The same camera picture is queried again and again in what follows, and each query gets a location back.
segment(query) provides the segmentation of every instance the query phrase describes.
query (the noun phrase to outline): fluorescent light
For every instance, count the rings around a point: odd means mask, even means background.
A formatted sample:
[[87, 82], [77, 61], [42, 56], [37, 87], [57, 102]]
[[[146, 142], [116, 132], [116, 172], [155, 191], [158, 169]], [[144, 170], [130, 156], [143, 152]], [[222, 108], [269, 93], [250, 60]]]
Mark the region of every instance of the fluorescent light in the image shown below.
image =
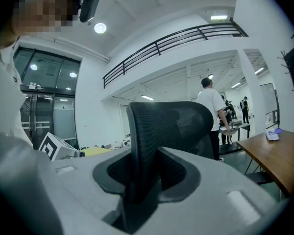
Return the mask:
[[153, 98], [149, 97], [149, 96], [145, 96], [145, 95], [142, 95], [143, 98], [146, 98], [148, 100], [153, 100]]
[[37, 65], [33, 64], [30, 66], [30, 68], [33, 70], [33, 71], [36, 71], [38, 69]]
[[227, 19], [227, 15], [211, 16], [211, 18], [210, 18], [210, 20], [221, 20], [221, 19]]
[[71, 73], [70, 73], [70, 77], [77, 77], [77, 74], [74, 73], [74, 72], [71, 72]]
[[102, 34], [107, 30], [107, 26], [104, 23], [98, 23], [95, 25], [94, 30], [98, 34]]
[[238, 85], [240, 85], [241, 83], [237, 83], [235, 85], [232, 86], [232, 88], [237, 87]]
[[263, 69], [264, 69], [264, 67], [261, 67], [259, 70], [257, 70], [257, 71], [255, 72], [255, 74], [258, 74], [258, 73], [261, 72]]

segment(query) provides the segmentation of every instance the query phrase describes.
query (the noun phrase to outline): person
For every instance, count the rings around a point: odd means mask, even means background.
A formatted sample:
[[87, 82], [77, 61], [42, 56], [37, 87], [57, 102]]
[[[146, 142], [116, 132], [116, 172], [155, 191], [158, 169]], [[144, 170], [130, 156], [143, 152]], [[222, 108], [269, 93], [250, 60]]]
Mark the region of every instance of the person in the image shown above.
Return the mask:
[[249, 124], [249, 119], [248, 119], [248, 103], [247, 103], [247, 96], [244, 97], [244, 99], [240, 102], [240, 106], [242, 109], [242, 113], [243, 113], [243, 122], [244, 123], [248, 123]]
[[233, 104], [232, 104], [232, 101], [229, 102], [229, 106], [231, 107], [232, 118], [233, 118], [233, 119], [237, 119], [236, 112], [235, 112], [234, 106], [233, 106]]
[[220, 94], [212, 88], [212, 80], [208, 77], [202, 79], [201, 84], [204, 90], [198, 94], [197, 103], [202, 104], [207, 107], [211, 112], [214, 123], [211, 131], [209, 132], [209, 138], [212, 145], [212, 151], [214, 159], [220, 162], [224, 162], [223, 158], [219, 157], [219, 123], [218, 115], [222, 119], [226, 129], [230, 132], [230, 127], [227, 123], [223, 109], [226, 108], [226, 105], [220, 96]]
[[[227, 120], [227, 122], [229, 124], [230, 122], [232, 122], [232, 117], [231, 117], [232, 110], [231, 110], [231, 107], [229, 105], [229, 101], [225, 100], [223, 95], [221, 95], [221, 97], [225, 101], [226, 108], [224, 108], [223, 111], [224, 111], [226, 120]], [[232, 135], [225, 135], [225, 134], [221, 133], [222, 144], [225, 144], [226, 137], [227, 137], [227, 143], [232, 144]]]
[[[14, 66], [13, 48], [21, 36], [38, 32], [50, 31], [56, 27], [66, 26], [78, 15], [78, 0], [19, 0], [15, 4], [12, 15], [0, 32], [0, 74], [4, 79], [10, 79], [11, 93], [18, 99], [25, 97], [20, 94], [21, 78]], [[18, 111], [13, 124], [6, 128], [6, 135], [14, 136], [33, 147], [21, 123], [21, 113]]]

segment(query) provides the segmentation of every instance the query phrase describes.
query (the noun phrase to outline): black mesh chair back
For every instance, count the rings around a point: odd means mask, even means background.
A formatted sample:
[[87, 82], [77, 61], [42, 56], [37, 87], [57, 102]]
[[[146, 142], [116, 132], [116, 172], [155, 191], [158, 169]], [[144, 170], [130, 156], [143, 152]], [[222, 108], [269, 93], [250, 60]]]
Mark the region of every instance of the black mesh chair back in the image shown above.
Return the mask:
[[131, 133], [131, 193], [135, 201], [146, 197], [159, 180], [156, 151], [168, 147], [191, 151], [213, 126], [213, 117], [195, 102], [131, 102], [127, 108]]

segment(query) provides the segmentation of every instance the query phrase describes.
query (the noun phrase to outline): white ceiling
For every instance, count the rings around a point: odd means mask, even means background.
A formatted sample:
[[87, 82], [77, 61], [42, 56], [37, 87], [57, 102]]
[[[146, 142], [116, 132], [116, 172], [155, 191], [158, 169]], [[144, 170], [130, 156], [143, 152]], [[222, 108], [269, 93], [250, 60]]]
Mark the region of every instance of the white ceiling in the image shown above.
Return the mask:
[[[76, 23], [61, 33], [44, 37], [59, 38], [109, 56], [113, 49], [134, 32], [154, 24], [197, 13], [210, 22], [210, 16], [226, 13], [233, 16], [235, 0], [100, 0], [90, 23]], [[96, 34], [94, 25], [105, 23], [107, 31]]]
[[[268, 67], [258, 50], [245, 52], [255, 71], [261, 67], [265, 68], [258, 76], [268, 72]], [[244, 85], [246, 80], [236, 53], [236, 51], [225, 51], [189, 60], [181, 63], [180, 68], [137, 84], [130, 90], [116, 95], [115, 98], [151, 102], [141, 97], [146, 95], [154, 98], [155, 101], [190, 100], [203, 90], [201, 80], [210, 74], [214, 75], [213, 87], [219, 92], [231, 89], [238, 82]]]

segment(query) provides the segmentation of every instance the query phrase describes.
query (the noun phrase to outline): ceiling light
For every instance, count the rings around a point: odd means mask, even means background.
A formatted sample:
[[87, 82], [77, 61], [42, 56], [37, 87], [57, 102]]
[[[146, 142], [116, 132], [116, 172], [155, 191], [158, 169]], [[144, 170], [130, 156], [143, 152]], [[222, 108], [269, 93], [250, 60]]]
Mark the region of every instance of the ceiling light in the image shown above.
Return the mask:
[[95, 32], [102, 34], [107, 30], [107, 26], [104, 23], [98, 23], [94, 27]]
[[264, 69], [264, 67], [261, 67], [259, 70], [257, 70], [257, 71], [255, 72], [255, 74], [258, 74], [258, 73], [261, 72], [263, 69]]
[[149, 96], [145, 96], [145, 95], [142, 95], [143, 98], [146, 98], [148, 100], [153, 100], [153, 98], [149, 97]]
[[238, 85], [240, 85], [241, 83], [237, 83], [235, 85], [232, 86], [232, 88], [237, 87]]
[[31, 65], [30, 68], [33, 70], [33, 71], [36, 71], [38, 69], [37, 65]]
[[70, 73], [70, 77], [77, 77], [77, 74], [74, 73], [74, 72], [71, 72], [71, 73]]
[[227, 19], [227, 15], [223, 16], [211, 16], [210, 20], [221, 20], [221, 19]]

